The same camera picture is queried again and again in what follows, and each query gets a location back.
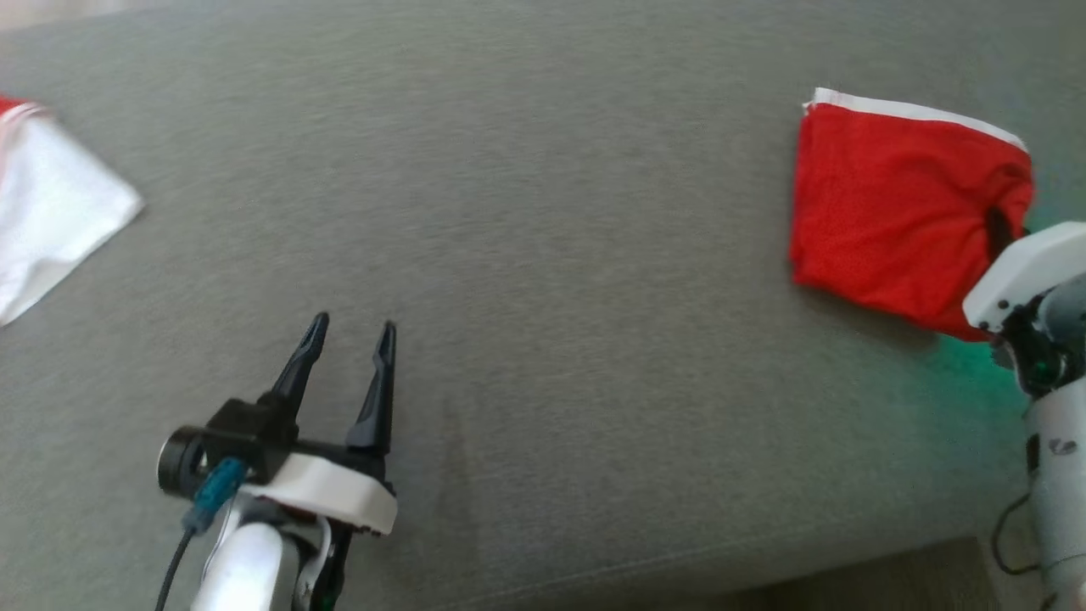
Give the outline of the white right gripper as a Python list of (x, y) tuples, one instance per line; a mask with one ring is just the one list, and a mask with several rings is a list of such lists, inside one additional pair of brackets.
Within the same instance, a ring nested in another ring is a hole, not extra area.
[(985, 213), (992, 267), (963, 300), (967, 323), (1009, 357), (1032, 399), (1086, 378), (1086, 221), (1031, 233)]

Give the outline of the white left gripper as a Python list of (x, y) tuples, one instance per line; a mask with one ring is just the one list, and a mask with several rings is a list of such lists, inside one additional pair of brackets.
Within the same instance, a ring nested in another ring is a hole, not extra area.
[[(270, 406), (285, 418), (296, 418), (311, 371), (321, 359), (329, 324), (328, 313), (314, 316), (272, 390), (260, 395), (258, 405)], [(290, 445), (244, 442), (241, 460), (253, 474), (242, 491), (356, 530), (391, 534), (397, 498), (386, 479), (386, 456), (395, 410), (396, 344), (396, 324), (386, 321), (372, 352), (375, 372), (363, 409), (348, 432), (348, 447), (317, 441)]]

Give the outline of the red shorts with white trim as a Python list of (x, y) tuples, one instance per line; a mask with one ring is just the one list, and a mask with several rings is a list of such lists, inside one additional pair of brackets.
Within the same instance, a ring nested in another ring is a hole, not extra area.
[(945, 109), (826, 87), (800, 123), (794, 283), (982, 343), (963, 301), (994, 262), (986, 211), (1025, 226), (1034, 178), (1023, 140)]

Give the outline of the red Bulls 23 jersey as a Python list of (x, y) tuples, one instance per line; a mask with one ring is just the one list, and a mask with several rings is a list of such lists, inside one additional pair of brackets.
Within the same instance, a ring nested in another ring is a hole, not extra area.
[(0, 328), (143, 208), (132, 184), (42, 105), (0, 94)]

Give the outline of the large grey sofa seat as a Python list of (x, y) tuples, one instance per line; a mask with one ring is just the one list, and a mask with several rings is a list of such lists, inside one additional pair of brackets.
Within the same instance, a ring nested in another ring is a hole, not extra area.
[(1016, 133), (1086, 217), (1086, 0), (186, 0), (0, 31), (146, 209), (0, 330), (0, 611), (150, 611), (160, 445), (272, 386), (339, 442), (399, 328), (343, 611), (608, 608), (981, 537), (1013, 375), (790, 279), (823, 86)]

